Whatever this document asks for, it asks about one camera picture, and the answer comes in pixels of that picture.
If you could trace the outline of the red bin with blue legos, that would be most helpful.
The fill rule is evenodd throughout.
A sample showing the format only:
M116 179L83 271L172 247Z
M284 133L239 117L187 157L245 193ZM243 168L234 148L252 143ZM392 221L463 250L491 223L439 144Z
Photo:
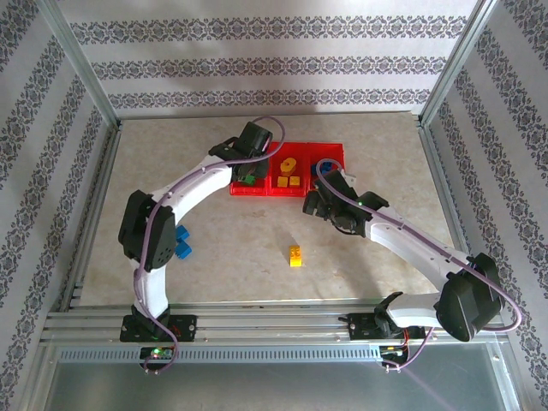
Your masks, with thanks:
M325 159L327 162L332 162L332 170L337 170L336 163L342 167L345 166L343 144L341 143L308 143L307 144L307 162L308 166L305 171L308 172L308 183L306 188L308 191L315 189L315 182L318 180L317 163Z

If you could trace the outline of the aluminium corner post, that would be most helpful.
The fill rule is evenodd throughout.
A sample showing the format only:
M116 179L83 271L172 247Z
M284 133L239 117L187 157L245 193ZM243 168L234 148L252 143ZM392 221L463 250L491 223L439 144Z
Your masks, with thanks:
M438 112L440 105L451 89L455 78L472 52L499 0L478 0L468 18L462 34L450 53L441 75L432 89L426 104L418 115L418 126L424 128Z
M75 73L80 77L85 88L90 93L93 103L102 117L110 124L119 126L121 120L116 114L107 93L104 91L91 63L82 50L69 23L57 5L57 0L35 0L39 12L44 16L51 31L69 59Z

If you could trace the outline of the grey metal sheet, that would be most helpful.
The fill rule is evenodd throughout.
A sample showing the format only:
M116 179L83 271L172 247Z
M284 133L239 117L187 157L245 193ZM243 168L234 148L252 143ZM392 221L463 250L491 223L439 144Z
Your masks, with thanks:
M45 411L521 411L483 344L432 345L401 372L371 362L178 364L60 361Z

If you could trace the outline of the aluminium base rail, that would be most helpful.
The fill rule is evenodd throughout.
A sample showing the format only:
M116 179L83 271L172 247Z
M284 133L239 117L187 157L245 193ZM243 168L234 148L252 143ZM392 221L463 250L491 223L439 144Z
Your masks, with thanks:
M174 305L173 315L196 317L194 344L200 345L312 345L350 344L349 313L371 313L360 301L313 301L272 304ZM114 345L120 342L128 307L77 307L49 313L40 342L59 345Z

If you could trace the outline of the aluminium side rail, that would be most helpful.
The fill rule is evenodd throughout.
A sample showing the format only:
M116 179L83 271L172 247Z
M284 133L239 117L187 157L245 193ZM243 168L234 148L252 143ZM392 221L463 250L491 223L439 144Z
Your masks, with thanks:
M53 308L55 312L66 312L70 309L76 285L82 281L86 274L121 131L121 123L112 126L104 139L104 145L96 163L86 204L81 214L80 226L73 256L68 267L68 274L60 288L59 297Z
M451 187L448 183L447 175L442 165L436 143L434 142L432 134L428 128L425 128L419 124L417 129L421 145L423 146L423 150L426 155L426 161L432 174L434 186L440 199L444 217L449 228L450 237L455 245L455 248L460 251L470 253L470 244L468 243L465 230L461 225L460 214L455 205Z

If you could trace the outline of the red bin with green lego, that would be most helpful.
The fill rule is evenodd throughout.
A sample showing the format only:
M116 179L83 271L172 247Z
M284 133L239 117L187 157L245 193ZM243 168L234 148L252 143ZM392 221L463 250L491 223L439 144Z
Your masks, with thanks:
M269 160L264 159L261 161L268 162L268 171L269 171ZM255 163L256 162L249 163L249 164L236 164L236 165L233 165L233 168L235 166L241 166L245 170L245 176L252 175ZM266 190L266 178L256 180L255 185L253 187L250 187L250 186L243 185L240 182L233 182L233 176L232 176L232 181L230 183L229 190L231 195L263 195Z

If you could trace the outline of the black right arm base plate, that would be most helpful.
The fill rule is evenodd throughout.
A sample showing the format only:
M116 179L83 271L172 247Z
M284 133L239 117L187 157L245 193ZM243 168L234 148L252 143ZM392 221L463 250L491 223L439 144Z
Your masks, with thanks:
M386 315L350 313L347 315L348 334L352 341L404 339L404 329Z

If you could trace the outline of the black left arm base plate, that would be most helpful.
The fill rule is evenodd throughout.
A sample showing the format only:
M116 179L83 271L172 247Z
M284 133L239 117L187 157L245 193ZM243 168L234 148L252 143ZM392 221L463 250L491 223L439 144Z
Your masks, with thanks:
M170 315L164 326L181 343L190 343L195 339L197 317L193 315ZM123 343L168 343L173 338L150 319L138 320L134 315L123 317L120 330L120 341Z

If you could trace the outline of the red bin with yellow legos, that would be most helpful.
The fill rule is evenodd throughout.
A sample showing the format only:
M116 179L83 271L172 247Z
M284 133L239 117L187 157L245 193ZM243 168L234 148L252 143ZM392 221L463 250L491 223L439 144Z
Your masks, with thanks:
M285 158L295 158L297 161L296 170L292 176L301 178L301 185L298 188L291 188L288 184L286 188L277 186L277 178L281 176L279 165ZM269 158L269 171L266 177L267 193L278 197L304 197L307 193L306 185L308 183L308 172L305 167L307 162L307 144L299 142L284 143L281 149Z

